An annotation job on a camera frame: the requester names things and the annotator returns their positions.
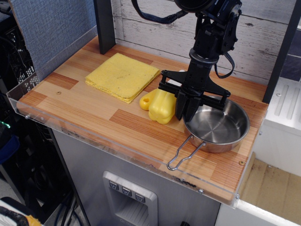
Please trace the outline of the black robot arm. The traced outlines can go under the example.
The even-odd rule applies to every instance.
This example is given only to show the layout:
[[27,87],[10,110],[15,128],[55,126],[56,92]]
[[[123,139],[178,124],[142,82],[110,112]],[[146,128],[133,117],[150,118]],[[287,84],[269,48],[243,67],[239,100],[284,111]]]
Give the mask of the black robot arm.
[[175,95],[176,118],[190,122],[200,106],[223,110],[230,96],[229,91],[210,79],[210,71],[217,69],[221,55],[234,65],[228,52],[237,42],[236,27],[242,3],[239,0],[177,0],[175,3],[197,17],[195,44],[189,53],[188,70],[163,70],[159,89]]

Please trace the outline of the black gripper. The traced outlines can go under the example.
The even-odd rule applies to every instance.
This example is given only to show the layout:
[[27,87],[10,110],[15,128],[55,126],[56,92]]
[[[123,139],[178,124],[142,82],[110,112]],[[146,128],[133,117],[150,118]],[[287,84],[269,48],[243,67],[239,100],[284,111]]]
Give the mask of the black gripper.
[[[200,105],[207,105],[223,110],[230,92],[210,79],[210,72],[218,63],[219,55],[206,58],[199,51],[191,49],[190,64],[187,71],[177,72],[162,70],[159,89],[170,92],[176,97],[175,116],[178,120],[186,113],[186,122],[190,122]],[[180,87],[168,83],[177,81]]]

